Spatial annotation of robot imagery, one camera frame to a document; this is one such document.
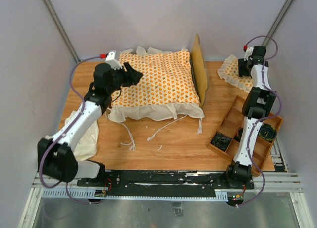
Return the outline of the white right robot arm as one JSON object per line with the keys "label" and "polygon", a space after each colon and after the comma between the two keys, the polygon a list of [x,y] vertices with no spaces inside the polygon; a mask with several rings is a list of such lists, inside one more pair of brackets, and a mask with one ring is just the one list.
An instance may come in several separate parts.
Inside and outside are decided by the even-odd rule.
{"label": "white right robot arm", "polygon": [[272,109],[276,99],[268,82],[268,61],[265,60],[266,47],[243,46],[245,53],[238,59],[238,74],[252,78],[252,88],[243,104],[244,125],[239,147],[233,161],[248,172],[252,167],[252,154],[260,127]]}

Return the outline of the duck print bed cover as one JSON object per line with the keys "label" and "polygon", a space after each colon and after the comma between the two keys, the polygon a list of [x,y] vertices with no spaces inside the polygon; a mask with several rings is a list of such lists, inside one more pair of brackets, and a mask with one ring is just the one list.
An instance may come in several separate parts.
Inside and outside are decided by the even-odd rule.
{"label": "duck print bed cover", "polygon": [[137,85],[123,87],[112,95],[115,102],[107,115],[109,120],[123,124],[127,118],[178,121],[189,116],[199,120],[197,133],[202,133],[204,113],[194,86],[189,51],[133,54],[127,50],[120,53],[119,62],[128,62],[143,76]]}

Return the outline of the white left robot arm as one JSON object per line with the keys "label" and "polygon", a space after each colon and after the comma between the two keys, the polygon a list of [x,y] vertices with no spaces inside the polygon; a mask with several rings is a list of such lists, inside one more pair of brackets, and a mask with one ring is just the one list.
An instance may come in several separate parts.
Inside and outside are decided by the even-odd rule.
{"label": "white left robot arm", "polygon": [[106,181],[103,164],[85,160],[78,161],[74,151],[88,128],[96,122],[112,103],[112,94],[138,84],[143,74],[128,62],[115,69],[108,63],[95,67],[93,81],[88,92],[81,97],[82,103],[65,126],[51,138],[42,138],[37,145],[39,175],[47,175],[60,182],[89,178],[95,186]]}

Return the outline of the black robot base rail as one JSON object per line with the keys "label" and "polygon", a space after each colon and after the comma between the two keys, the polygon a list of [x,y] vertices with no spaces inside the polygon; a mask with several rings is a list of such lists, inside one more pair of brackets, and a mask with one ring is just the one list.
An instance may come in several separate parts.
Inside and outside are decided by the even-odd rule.
{"label": "black robot base rail", "polygon": [[225,201],[248,200],[263,193],[301,193],[296,173],[265,172],[252,177],[245,185],[230,188],[224,174],[216,171],[137,171],[108,170],[98,185],[88,179],[75,179],[69,184],[44,176],[49,188],[42,187],[35,176],[33,188],[42,198],[73,198],[76,200],[152,200],[152,201]]}

